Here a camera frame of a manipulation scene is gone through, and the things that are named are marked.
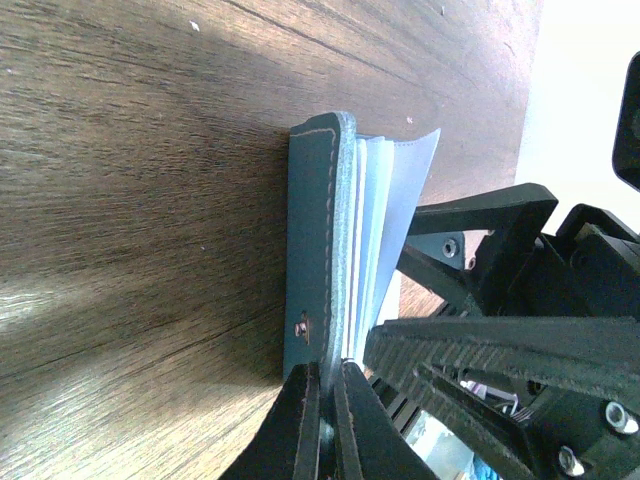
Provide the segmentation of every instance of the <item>wooden table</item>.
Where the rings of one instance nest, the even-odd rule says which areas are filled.
[[[281,384],[292,125],[442,127],[424,202],[514,176],[535,1],[0,12],[2,478],[216,477],[247,444]]]

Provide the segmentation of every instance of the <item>light blue paper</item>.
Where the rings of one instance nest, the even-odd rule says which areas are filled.
[[[356,341],[355,348],[350,352],[356,360],[364,354],[364,319],[367,318],[367,311],[371,310],[373,300],[373,289],[375,286],[376,266],[380,255],[380,243],[382,240],[382,229],[389,187],[391,184],[391,173],[393,171],[393,143],[376,137],[367,140],[367,170],[364,190],[364,213],[362,219],[362,246],[360,262],[360,278],[358,282],[358,312],[356,314]]]
[[[355,199],[355,219],[354,234],[352,246],[352,263],[351,263],[351,288],[349,299],[349,325],[345,328],[345,341],[343,343],[342,357],[347,358],[353,354],[356,325],[358,317],[358,307],[360,305],[359,285],[362,266],[362,222],[364,214],[364,197],[366,189],[367,174],[367,142],[364,139],[356,141],[355,167],[356,167],[356,199]]]
[[[384,216],[372,306],[365,317],[365,335],[378,317],[393,271],[398,264],[420,194],[435,154],[440,129],[413,142],[395,144],[393,172]],[[365,338],[358,342],[364,349]]]

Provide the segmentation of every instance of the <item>wallet stitching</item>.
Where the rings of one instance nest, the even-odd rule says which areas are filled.
[[[324,291],[324,338],[322,340],[322,357],[320,358],[320,363],[324,363],[326,354],[327,354],[327,342],[329,339],[329,328],[328,328],[328,323],[329,323],[329,316],[330,316],[330,312],[329,312],[329,294],[331,292],[331,285],[330,285],[330,280],[331,280],[331,276],[330,276],[330,264],[331,264],[331,252],[330,252],[330,237],[331,237],[331,224],[332,224],[332,214],[333,214],[333,202],[332,200],[332,190],[333,190],[333,173],[335,170],[335,157],[336,157],[336,131],[333,128],[316,128],[313,130],[308,130],[306,132],[302,132],[302,133],[296,133],[291,135],[291,137],[302,137],[305,135],[311,135],[314,133],[326,133],[326,132],[331,132],[332,138],[331,138],[331,155],[329,157],[329,182],[327,185],[327,226],[326,226],[326,232],[325,232],[325,238],[326,238],[326,246],[324,249],[324,287],[325,287],[325,291]]]

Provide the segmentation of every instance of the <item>metal bolt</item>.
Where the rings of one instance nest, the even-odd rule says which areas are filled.
[[[293,326],[296,337],[304,337],[305,342],[309,345],[309,317],[307,312],[300,314],[300,321]]]
[[[639,430],[637,420],[618,402],[609,402],[604,411],[607,423],[618,433],[633,435]]]
[[[570,477],[580,477],[584,475],[584,465],[578,460],[569,447],[561,447],[558,452],[558,463],[562,471]]]
[[[444,242],[442,246],[442,254],[447,258],[453,258],[458,253],[458,242],[453,238],[449,238]]]

